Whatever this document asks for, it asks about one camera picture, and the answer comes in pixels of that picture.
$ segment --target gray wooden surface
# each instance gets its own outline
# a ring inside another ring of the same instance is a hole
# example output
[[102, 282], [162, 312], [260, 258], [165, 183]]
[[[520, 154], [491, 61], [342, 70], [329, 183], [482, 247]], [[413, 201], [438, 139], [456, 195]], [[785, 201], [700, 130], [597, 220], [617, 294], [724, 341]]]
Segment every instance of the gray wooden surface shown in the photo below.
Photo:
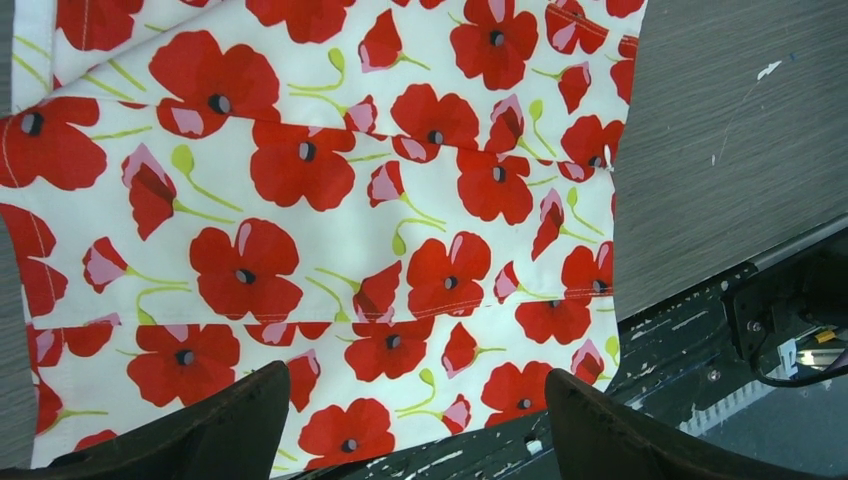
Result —
[[[4, 112], [11, 3], [0, 4]], [[619, 318], [848, 210], [846, 17], [844, 0], [649, 0], [615, 175]], [[34, 398], [0, 235], [6, 467], [28, 462]]]

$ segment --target black flower center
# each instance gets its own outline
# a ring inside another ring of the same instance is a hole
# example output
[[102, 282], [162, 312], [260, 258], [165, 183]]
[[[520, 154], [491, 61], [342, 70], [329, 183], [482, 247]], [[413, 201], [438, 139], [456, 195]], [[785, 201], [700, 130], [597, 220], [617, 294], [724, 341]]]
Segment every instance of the black flower center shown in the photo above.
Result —
[[492, 176], [495, 177], [495, 181], [498, 183], [506, 182], [506, 169], [503, 167], [495, 167], [492, 169]]
[[489, 32], [489, 43], [494, 45], [495, 47], [500, 47], [503, 45], [503, 42], [506, 41], [506, 37], [503, 32], [500, 30], [492, 30]]
[[256, 274], [250, 270], [242, 268], [241, 270], [236, 270], [236, 278], [239, 282], [244, 283], [245, 285], [250, 285], [256, 281]]
[[430, 133], [427, 134], [427, 140], [430, 143], [435, 143], [437, 145], [441, 145], [445, 143], [445, 136], [442, 132], [438, 130], [431, 130]]
[[400, 335], [389, 335], [386, 337], [386, 348], [394, 350], [400, 346]]
[[356, 440], [352, 438], [348, 438], [347, 440], [342, 442], [342, 451], [345, 453], [353, 453], [354, 450], [357, 449], [357, 447], [359, 447], [359, 444], [356, 443]]
[[312, 160], [315, 160], [316, 151], [318, 151], [318, 149], [315, 147], [314, 143], [303, 142], [297, 147], [297, 156], [304, 162], [311, 162]]
[[592, 288], [595, 290], [596, 293], [606, 293], [606, 291], [609, 289], [609, 285], [602, 282], [601, 280], [595, 280], [594, 282], [592, 282]]
[[220, 113], [221, 115], [226, 115], [233, 110], [233, 106], [230, 104], [230, 99], [217, 93], [209, 97], [209, 108], [211, 108], [213, 112]]
[[194, 352], [191, 350], [180, 350], [174, 356], [177, 357], [177, 365], [184, 367], [194, 363]]
[[21, 120], [21, 130], [31, 137], [37, 137], [41, 134], [41, 128], [44, 126], [44, 115], [38, 112], [32, 112], [24, 115]]

